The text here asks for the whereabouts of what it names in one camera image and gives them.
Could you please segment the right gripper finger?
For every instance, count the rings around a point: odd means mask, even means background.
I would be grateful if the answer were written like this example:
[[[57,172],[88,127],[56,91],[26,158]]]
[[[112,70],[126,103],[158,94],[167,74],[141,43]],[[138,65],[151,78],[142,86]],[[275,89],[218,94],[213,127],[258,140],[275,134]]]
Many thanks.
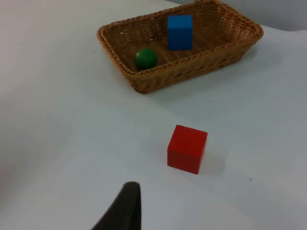
[[[138,182],[123,184],[117,197],[92,230],[141,230],[141,187]]]

